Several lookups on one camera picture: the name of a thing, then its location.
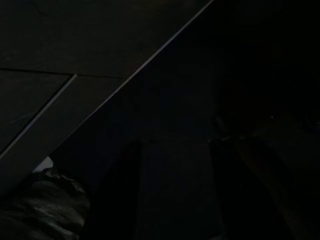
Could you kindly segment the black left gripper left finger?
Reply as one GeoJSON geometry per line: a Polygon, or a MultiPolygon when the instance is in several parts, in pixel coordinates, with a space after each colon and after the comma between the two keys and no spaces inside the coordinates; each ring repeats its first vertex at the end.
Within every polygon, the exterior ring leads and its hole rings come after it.
{"type": "Polygon", "coordinates": [[[86,240],[132,240],[143,146],[132,141],[119,153],[97,188],[84,223],[86,240]]]}

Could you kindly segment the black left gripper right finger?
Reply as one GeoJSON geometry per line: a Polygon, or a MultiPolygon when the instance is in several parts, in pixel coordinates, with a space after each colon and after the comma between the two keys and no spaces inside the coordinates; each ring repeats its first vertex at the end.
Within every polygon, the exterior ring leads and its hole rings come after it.
{"type": "Polygon", "coordinates": [[[229,240],[271,240],[274,202],[254,173],[218,139],[209,142],[223,230],[229,240]]]}

